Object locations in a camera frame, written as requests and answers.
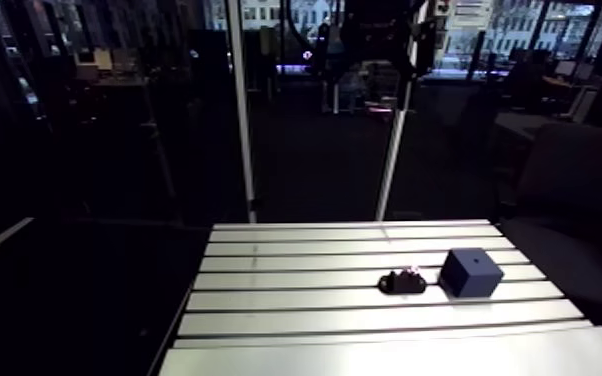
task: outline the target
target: blue box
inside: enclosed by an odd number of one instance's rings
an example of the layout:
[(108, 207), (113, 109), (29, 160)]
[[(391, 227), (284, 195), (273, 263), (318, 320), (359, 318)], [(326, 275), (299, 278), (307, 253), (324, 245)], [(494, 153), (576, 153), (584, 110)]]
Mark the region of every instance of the blue box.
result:
[(458, 298), (492, 295), (504, 272), (482, 248), (457, 248), (448, 252), (439, 282)]

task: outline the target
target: desk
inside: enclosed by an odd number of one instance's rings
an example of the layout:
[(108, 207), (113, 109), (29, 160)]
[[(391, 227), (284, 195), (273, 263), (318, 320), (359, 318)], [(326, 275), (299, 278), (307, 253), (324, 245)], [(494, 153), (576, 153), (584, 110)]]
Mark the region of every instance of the desk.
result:
[[(447, 250), (463, 247), (485, 248), (504, 271), (491, 297), (439, 287)], [(409, 265), (425, 293), (375, 288)], [(600, 375), (602, 328), (485, 220), (216, 225), (160, 374), (402, 371)]]
[(517, 112), (500, 112), (495, 124), (527, 141), (533, 141), (537, 130), (546, 124), (563, 123), (563, 121), (542, 115), (522, 114)]

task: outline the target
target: metal frame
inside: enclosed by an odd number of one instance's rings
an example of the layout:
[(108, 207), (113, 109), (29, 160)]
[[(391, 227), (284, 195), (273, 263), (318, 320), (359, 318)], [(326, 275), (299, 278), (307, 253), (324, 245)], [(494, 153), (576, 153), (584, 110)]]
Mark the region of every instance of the metal frame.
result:
[(235, 77), (236, 103), (238, 106), (238, 128), (240, 131), (240, 145), (243, 159), (243, 179), (245, 182), (245, 196), (247, 199), (247, 216), (250, 223), (257, 222), (252, 203), (254, 201), (254, 180), (252, 176), (252, 159), (250, 149), (250, 127), (247, 118), (247, 92), (245, 91), (245, 64), (243, 62), (243, 42), (241, 9), (239, 0), (227, 0), (227, 17), (229, 34), (231, 36), (231, 51), (233, 74)]

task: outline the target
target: black chair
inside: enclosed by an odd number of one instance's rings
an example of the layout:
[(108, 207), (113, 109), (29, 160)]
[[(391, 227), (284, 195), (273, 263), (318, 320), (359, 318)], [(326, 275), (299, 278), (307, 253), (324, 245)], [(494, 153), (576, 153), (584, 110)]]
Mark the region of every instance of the black chair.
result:
[(499, 207), (504, 235), (602, 324), (602, 129), (544, 126)]

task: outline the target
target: metal pole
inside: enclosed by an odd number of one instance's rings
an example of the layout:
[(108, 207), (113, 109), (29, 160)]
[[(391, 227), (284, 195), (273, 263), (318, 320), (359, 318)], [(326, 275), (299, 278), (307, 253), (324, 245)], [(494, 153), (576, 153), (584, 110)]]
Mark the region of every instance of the metal pole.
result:
[[(427, 17), (427, 6), (429, 2), (425, 2), (420, 7), (418, 14), (415, 16), (416, 23), (422, 23)], [(413, 41), (413, 38), (408, 42), (408, 55), (410, 56), (411, 64), (416, 65), (418, 61), (418, 46)], [(404, 123), (406, 122), (406, 113), (408, 112), (408, 103), (411, 101), (411, 90), (413, 82), (406, 80), (406, 90), (404, 92), (404, 103), (400, 109), (394, 114), (394, 127), (390, 136), (390, 147), (387, 152), (387, 160), (385, 161), (385, 173), (383, 181), (380, 185), (380, 197), (378, 199), (378, 209), (376, 209), (376, 221), (382, 222), (385, 218), (385, 209), (387, 209), (387, 201), (390, 198), (390, 188), (392, 187), (392, 177), (394, 169), (397, 166), (397, 156), (399, 155), (399, 142), (401, 134), (404, 132)]]
[(334, 115), (338, 115), (338, 82), (334, 84), (334, 92), (333, 92), (334, 100), (333, 100), (333, 111)]
[(590, 37), (593, 35), (593, 31), (595, 30), (597, 20), (600, 18), (601, 13), (602, 0), (596, 0), (595, 8), (593, 8), (593, 13), (590, 14), (590, 20), (588, 21), (588, 25), (586, 26), (586, 31), (583, 33), (583, 37), (581, 38), (581, 42), (579, 43), (579, 49), (576, 51), (576, 67), (579, 66), (578, 63), (583, 62), (583, 58), (586, 56), (586, 48), (588, 47), (588, 42), (590, 42)]
[(469, 64), (469, 70), (467, 71), (467, 81), (471, 81), (474, 78), (474, 72), (478, 68), (478, 62), (481, 60), (481, 49), (483, 48), (483, 41), (485, 40), (485, 30), (478, 32), (476, 37), (476, 45), (474, 46), (474, 53), (471, 55), (471, 63)]
[(544, 24), (544, 20), (546, 19), (546, 13), (548, 13), (548, 7), (551, 5), (551, 0), (544, 0), (544, 3), (541, 5), (541, 12), (539, 13), (539, 18), (537, 18), (537, 23), (534, 25), (534, 31), (532, 31), (532, 39), (530, 39), (530, 45), (527, 46), (528, 51), (532, 51), (534, 46), (537, 44), (539, 40), (539, 34), (541, 34), (541, 27)]
[(245, 91), (245, 64), (243, 62), (242, 25), (239, 0), (228, 0), (227, 11), (229, 18), (229, 33), (231, 35), (231, 51), (233, 74), (236, 81), (236, 104), (238, 106), (238, 126), (240, 130), (240, 145), (243, 159), (243, 178), (245, 180), (245, 196), (247, 199), (247, 214), (250, 223), (257, 222), (257, 216), (252, 208), (254, 202), (254, 184), (252, 179), (252, 161), (250, 153), (250, 131), (247, 119), (247, 92)]
[(401, 141), (401, 134), (404, 131), (404, 122), (406, 121), (406, 112), (408, 112), (408, 102), (411, 99), (412, 85), (412, 81), (406, 83), (404, 105), (394, 114), (394, 128), (392, 128), (392, 136), (390, 137), (390, 147), (387, 153), (387, 161), (385, 162), (385, 174), (380, 186), (380, 198), (378, 199), (378, 211), (376, 212), (376, 220), (381, 222), (385, 218), (385, 209), (387, 209), (387, 201), (390, 198), (392, 176), (394, 176), (394, 168), (397, 165), (399, 142)]

